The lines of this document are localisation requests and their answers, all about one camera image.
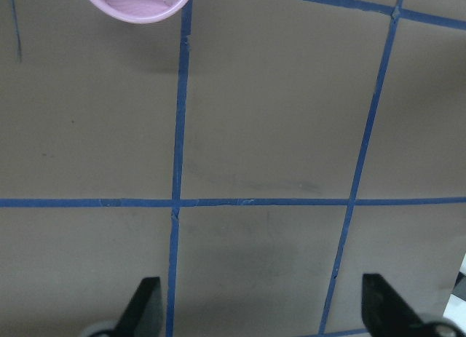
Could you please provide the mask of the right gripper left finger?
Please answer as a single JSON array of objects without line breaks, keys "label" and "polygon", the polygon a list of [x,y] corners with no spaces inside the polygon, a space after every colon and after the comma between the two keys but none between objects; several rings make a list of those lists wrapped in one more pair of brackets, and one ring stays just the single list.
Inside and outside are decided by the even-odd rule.
[{"label": "right gripper left finger", "polygon": [[113,336],[159,336],[162,330],[162,291],[159,277],[141,280],[122,316],[113,329]]}]

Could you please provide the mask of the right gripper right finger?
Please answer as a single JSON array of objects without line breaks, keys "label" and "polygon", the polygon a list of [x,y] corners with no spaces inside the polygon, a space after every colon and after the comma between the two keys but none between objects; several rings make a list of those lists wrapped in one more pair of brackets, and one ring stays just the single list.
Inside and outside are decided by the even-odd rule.
[{"label": "right gripper right finger", "polygon": [[371,336],[458,336],[450,320],[423,319],[380,274],[364,274],[361,318]]}]

